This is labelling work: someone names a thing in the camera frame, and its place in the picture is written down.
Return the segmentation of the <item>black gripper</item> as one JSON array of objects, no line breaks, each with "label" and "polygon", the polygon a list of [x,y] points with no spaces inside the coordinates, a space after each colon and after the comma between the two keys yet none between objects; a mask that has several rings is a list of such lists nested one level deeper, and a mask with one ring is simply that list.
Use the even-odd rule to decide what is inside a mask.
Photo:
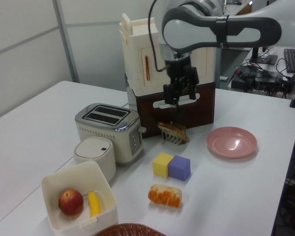
[{"label": "black gripper", "polygon": [[199,83],[197,69],[191,66],[190,56],[175,60],[166,60],[167,75],[170,84],[163,86],[164,100],[166,104],[174,105],[176,112],[180,113],[179,98],[181,95],[180,84],[187,85],[190,99],[196,99],[196,86]]}]

